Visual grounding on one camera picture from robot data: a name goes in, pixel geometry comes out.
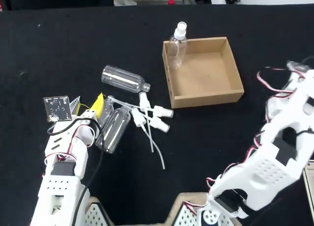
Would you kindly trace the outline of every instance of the circuit board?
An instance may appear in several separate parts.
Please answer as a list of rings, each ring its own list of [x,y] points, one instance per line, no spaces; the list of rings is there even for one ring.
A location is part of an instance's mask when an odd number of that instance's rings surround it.
[[[62,122],[71,121],[71,109],[68,96],[44,98],[47,121]]]

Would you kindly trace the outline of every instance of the pump sprayer head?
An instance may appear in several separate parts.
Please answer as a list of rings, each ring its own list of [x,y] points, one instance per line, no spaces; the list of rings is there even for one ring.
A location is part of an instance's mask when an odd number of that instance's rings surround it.
[[[183,40],[185,38],[185,34],[186,34],[186,23],[185,22],[179,22],[177,25],[177,28],[175,30],[175,38],[177,40]]]

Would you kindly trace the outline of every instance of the yellow component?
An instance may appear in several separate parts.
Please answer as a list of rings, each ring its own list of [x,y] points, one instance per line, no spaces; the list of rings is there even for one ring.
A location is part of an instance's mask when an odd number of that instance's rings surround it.
[[[94,102],[93,106],[91,106],[90,110],[96,111],[96,117],[99,118],[103,112],[104,109],[104,96],[102,93],[98,95],[98,98]]]

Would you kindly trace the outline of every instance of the empty bottle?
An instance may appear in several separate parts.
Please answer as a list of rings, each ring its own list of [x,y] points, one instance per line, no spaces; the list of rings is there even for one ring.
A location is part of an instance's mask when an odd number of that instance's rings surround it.
[[[113,112],[114,101],[112,100],[112,98],[114,98],[114,97],[113,96],[107,96],[107,98],[104,100],[103,112],[100,115],[100,117],[97,119],[98,124],[101,127],[103,127],[105,125],[106,121],[108,120],[108,118],[110,117],[110,115]]]
[[[120,107],[113,111],[112,115],[109,117],[108,121],[103,127],[103,134],[105,137],[105,151],[108,153],[113,153],[130,121],[129,110]],[[96,141],[96,145],[102,148],[102,137]]]
[[[102,82],[133,93],[148,92],[151,88],[140,75],[110,65],[103,70]]]
[[[167,48],[167,59],[170,69],[177,69],[182,66],[187,47],[185,34],[186,23],[179,22],[174,35],[169,39]]]

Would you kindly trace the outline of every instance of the perforated plate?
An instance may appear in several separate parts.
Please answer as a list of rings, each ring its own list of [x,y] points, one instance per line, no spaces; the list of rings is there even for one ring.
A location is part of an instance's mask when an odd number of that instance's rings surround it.
[[[71,121],[71,109],[68,96],[44,98],[47,121],[62,122]]]
[[[234,226],[234,224],[231,222],[231,220],[222,214],[220,215],[218,221],[220,223],[220,226]]]
[[[93,203],[85,214],[85,226],[110,226],[98,203]]]
[[[196,215],[182,203],[172,226],[197,226]]]

